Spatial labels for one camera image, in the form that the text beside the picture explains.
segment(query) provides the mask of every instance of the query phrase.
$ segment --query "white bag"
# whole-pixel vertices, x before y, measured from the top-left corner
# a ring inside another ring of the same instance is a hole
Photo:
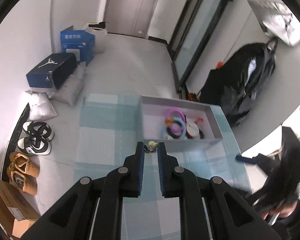
[[[30,87],[30,90],[32,92],[36,92],[36,93],[46,93],[46,95],[48,96],[49,99],[53,98],[53,96],[57,92],[56,88],[32,88],[32,87]]]
[[[247,0],[263,32],[289,46],[300,41],[300,22],[281,0]]]
[[[45,93],[36,93],[31,90],[26,93],[29,94],[29,119],[31,121],[44,121],[57,116],[57,112]]]
[[[107,29],[94,29],[89,27],[89,24],[87,23],[84,28],[85,31],[87,31],[90,34],[93,34],[95,39],[95,45],[93,48],[93,52],[98,54],[105,51],[105,39],[107,35]]]
[[[53,99],[73,106],[83,88],[85,70],[86,67],[78,65],[74,73],[67,78],[62,87],[53,96]]]

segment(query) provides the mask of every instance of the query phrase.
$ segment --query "black and white sneaker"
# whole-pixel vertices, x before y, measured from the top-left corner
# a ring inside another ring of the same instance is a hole
[[[54,136],[54,131],[46,122],[28,121],[23,124],[22,129],[27,135],[42,136],[47,141],[51,141]]]
[[[51,143],[41,136],[30,135],[18,141],[18,148],[28,156],[47,155],[51,151]]]

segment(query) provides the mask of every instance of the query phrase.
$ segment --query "pink ring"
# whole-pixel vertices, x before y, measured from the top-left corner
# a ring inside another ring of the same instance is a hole
[[[166,121],[171,117],[171,114],[172,113],[178,113],[180,115],[180,118],[181,120],[186,123],[186,118],[185,118],[185,115],[177,108],[170,108],[169,111],[167,112],[167,115],[166,115]],[[173,133],[179,133],[183,130],[182,126],[178,127],[178,128],[174,128],[172,125],[170,125],[170,130],[173,132]]]

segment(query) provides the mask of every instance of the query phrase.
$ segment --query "shoe box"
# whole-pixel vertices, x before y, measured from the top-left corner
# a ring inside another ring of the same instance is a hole
[[[76,67],[75,54],[55,53],[41,61],[26,76],[31,88],[59,89]]]
[[[85,62],[88,65],[93,59],[95,35],[85,30],[64,30],[60,32],[60,40],[61,51],[74,53],[78,64]]]
[[[18,239],[40,215],[13,185],[0,180],[0,224],[13,239]]]

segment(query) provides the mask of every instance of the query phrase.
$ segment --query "tan suede shoe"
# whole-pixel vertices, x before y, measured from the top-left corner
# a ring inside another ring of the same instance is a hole
[[[37,164],[29,159],[28,156],[23,153],[12,152],[9,156],[9,159],[12,163],[15,164],[15,169],[30,175],[34,178],[39,176],[40,168]]]
[[[19,171],[11,171],[11,180],[9,183],[15,186],[18,190],[23,191],[25,193],[31,195],[37,194],[37,183],[34,180],[32,180],[29,176]]]
[[[7,175],[8,175],[9,179],[11,179],[11,172],[15,171],[15,170],[16,170],[15,164],[14,163],[10,163],[10,165],[7,168]]]

